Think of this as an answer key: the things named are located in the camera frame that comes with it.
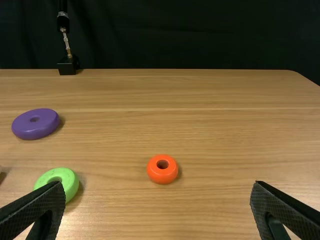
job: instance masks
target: black stand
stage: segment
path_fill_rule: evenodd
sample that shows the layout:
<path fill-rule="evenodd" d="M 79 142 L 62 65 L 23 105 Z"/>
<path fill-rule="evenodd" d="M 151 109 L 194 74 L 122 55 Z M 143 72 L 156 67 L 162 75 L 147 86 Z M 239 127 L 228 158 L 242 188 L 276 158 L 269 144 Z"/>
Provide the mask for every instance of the black stand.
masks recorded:
<path fill-rule="evenodd" d="M 57 63 L 57 67 L 60 75 L 76 75 L 77 70 L 80 69 L 79 59 L 74 54 L 72 58 L 64 56 L 60 62 Z"/>

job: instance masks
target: ring hole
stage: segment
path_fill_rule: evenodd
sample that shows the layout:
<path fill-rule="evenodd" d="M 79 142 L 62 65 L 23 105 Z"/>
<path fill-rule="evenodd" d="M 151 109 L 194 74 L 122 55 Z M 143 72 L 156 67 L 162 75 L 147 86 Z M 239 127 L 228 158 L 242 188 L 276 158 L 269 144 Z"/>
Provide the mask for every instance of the ring hole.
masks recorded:
<path fill-rule="evenodd" d="M 52 177 L 52 178 L 50 178 L 50 179 L 48 180 L 47 184 L 48 184 L 48 183 L 51 183 L 51 182 L 54 182 L 54 181 L 59 181 L 60 183 L 62 183 L 62 178 L 59 177 L 59 176 L 54 176 L 54 177 Z"/>
<path fill-rule="evenodd" d="M 169 166 L 169 163 L 167 160 L 160 160 L 156 163 L 156 166 L 159 168 L 159 169 L 166 169 L 168 166 Z"/>
<path fill-rule="evenodd" d="M 34 123 L 37 122 L 39 120 L 38 116 L 34 116 L 33 118 L 30 119 L 30 122 Z"/>

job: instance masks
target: wood grain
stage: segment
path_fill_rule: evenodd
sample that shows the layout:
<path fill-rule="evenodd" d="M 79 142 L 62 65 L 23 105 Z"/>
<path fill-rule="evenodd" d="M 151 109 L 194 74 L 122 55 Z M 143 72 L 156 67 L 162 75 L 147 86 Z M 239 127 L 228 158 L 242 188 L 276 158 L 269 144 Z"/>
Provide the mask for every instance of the wood grain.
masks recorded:
<path fill-rule="evenodd" d="M 16 138 L 35 108 L 63 126 Z M 292 71 L 2 69 L 0 116 L 0 206 L 51 168 L 80 177 L 57 240 L 258 240 L 255 180 L 320 209 L 320 88 Z M 180 167 L 169 185 L 146 174 L 162 153 Z"/>

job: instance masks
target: orange ring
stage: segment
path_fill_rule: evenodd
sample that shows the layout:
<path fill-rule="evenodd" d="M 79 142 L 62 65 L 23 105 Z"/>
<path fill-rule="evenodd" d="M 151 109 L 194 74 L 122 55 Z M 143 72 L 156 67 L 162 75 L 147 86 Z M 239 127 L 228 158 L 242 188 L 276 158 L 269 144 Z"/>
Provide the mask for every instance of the orange ring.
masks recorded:
<path fill-rule="evenodd" d="M 178 175 L 178 165 L 175 159 L 166 154 L 156 155 L 146 166 L 149 178 L 157 184 L 169 184 Z"/>

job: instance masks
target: green ring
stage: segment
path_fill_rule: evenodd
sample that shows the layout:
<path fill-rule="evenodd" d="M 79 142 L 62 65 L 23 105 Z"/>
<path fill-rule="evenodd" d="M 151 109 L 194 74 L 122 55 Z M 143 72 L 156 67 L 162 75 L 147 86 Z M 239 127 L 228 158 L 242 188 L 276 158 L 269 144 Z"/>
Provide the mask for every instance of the green ring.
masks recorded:
<path fill-rule="evenodd" d="M 77 193 L 79 187 L 79 178 L 70 168 L 57 167 L 44 173 L 35 182 L 33 190 L 53 182 L 60 181 L 65 193 L 65 203 L 68 203 Z"/>

